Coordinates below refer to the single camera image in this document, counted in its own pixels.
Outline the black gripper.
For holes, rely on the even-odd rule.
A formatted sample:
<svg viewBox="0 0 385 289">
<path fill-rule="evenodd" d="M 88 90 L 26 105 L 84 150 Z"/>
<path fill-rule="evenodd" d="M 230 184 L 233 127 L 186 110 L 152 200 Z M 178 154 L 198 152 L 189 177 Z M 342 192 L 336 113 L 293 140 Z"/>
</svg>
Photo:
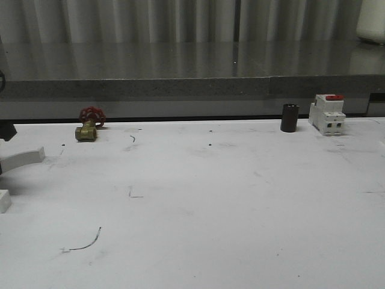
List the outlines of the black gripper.
<svg viewBox="0 0 385 289">
<path fill-rule="evenodd" d="M 0 121 L 0 139 L 10 141 L 17 134 L 14 124 L 9 120 Z"/>
</svg>

